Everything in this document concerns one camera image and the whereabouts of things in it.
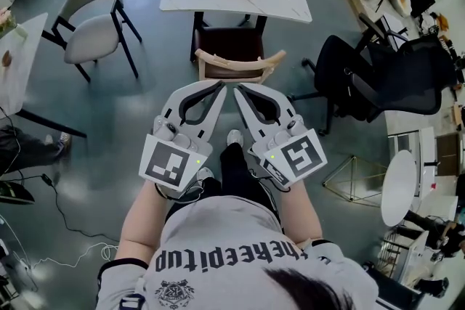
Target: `black monitor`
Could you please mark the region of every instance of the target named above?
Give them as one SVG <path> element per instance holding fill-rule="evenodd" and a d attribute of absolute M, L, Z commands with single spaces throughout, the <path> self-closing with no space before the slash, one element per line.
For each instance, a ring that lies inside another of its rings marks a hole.
<path fill-rule="evenodd" d="M 418 17 L 421 13 L 425 12 L 430 8 L 435 1 L 434 0 L 410 0 L 412 6 L 411 15 L 413 18 Z"/>

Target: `dark hair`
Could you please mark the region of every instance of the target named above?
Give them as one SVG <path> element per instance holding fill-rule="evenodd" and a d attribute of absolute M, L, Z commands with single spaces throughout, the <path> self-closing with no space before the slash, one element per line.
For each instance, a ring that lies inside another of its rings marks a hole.
<path fill-rule="evenodd" d="M 320 280 L 311 279 L 294 269 L 266 269 L 270 278 L 292 297 L 299 310 L 351 310 L 352 299 L 337 295 L 333 288 Z"/>

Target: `round white table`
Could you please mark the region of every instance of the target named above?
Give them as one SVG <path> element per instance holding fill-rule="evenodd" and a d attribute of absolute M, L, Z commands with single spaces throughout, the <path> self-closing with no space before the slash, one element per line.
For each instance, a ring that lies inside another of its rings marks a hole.
<path fill-rule="evenodd" d="M 381 215 L 384 223 L 399 224 L 410 208 L 416 188 L 416 164 L 407 150 L 399 151 L 391 160 L 383 181 Z"/>

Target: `gray floor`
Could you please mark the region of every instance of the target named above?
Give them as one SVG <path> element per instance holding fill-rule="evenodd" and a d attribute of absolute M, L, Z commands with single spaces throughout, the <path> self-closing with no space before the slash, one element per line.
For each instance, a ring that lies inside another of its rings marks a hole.
<path fill-rule="evenodd" d="M 87 140 L 74 138 L 68 162 L 53 167 L 30 168 L 26 176 L 45 172 L 59 179 L 60 204 L 72 227 L 89 233 L 105 232 L 117 237 L 135 195 L 142 185 L 138 177 L 145 135 L 173 90 L 197 80 L 197 70 L 189 62 L 193 14 L 162 13 L 160 0 L 124 0 L 128 16 L 143 38 L 139 44 L 130 30 L 126 40 L 139 71 L 132 75 L 121 47 L 112 55 L 90 62 L 85 69 L 92 78 L 88 84 L 73 66 L 63 61 L 63 51 L 43 40 L 36 55 L 28 84 L 25 108 L 85 131 Z M 300 66 L 300 59 L 317 60 L 321 46 L 331 34 L 355 45 L 360 38 L 357 20 L 346 0 L 307 0 L 313 22 L 309 25 L 269 19 L 264 31 L 266 55 L 279 49 L 287 58 L 268 79 L 267 85 L 283 93 L 312 91 L 312 76 Z M 47 29 L 64 0 L 17 0 L 12 11 L 19 22 L 42 12 L 49 13 Z M 106 12 L 108 1 L 82 9 L 73 19 Z M 207 13 L 215 25 L 234 25 L 239 15 Z M 314 99 L 296 103 L 308 127 L 324 122 L 326 101 Z M 15 124 L 24 131 L 44 138 L 50 131 L 19 118 Z M 243 126 L 228 99 L 211 143 L 216 148 L 208 165 L 218 171 L 218 154 L 227 132 Z M 322 139 L 329 164 L 306 180 L 315 208 L 321 218 L 325 237 L 337 242 L 347 256 L 358 261 L 373 258 L 384 232 L 378 208 L 346 203 L 321 187 L 321 181 L 348 154 L 388 162 L 387 130 L 384 116 L 371 124 L 352 118 L 337 118 L 333 133 Z M 75 263 L 77 257 L 100 238 L 86 239 L 65 229 L 54 206 L 54 193 L 40 180 L 29 180 L 26 187 L 36 199 L 35 205 L 0 205 L 23 242 L 32 262 L 50 257 Z M 99 248 L 83 258 L 76 269 L 45 263 L 36 269 L 38 295 L 44 309 L 91 309 L 97 283 L 95 277 L 103 261 Z M 28 278 L 23 278 L 26 286 Z"/>

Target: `shoe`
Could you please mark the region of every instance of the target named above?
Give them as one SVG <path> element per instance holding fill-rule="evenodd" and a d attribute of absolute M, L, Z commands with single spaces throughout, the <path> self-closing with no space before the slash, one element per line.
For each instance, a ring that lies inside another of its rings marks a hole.
<path fill-rule="evenodd" d="M 213 172 L 211 171 L 210 168 L 203 167 L 202 169 L 199 169 L 197 172 L 197 182 L 200 186 L 202 186 L 203 180 L 207 179 L 209 177 L 215 178 L 213 175 Z"/>
<path fill-rule="evenodd" d="M 53 137 L 51 134 L 47 134 L 45 136 L 44 144 L 53 144 Z"/>
<path fill-rule="evenodd" d="M 65 145 L 65 151 L 66 152 L 68 152 L 70 150 L 71 139 L 72 139 L 72 136 L 70 134 L 67 134 L 65 132 L 61 132 L 60 142 L 62 142 Z"/>
<path fill-rule="evenodd" d="M 244 145 L 244 136 L 237 129 L 231 129 L 230 133 L 227 134 L 226 144 L 227 146 L 238 143 L 240 147 Z"/>

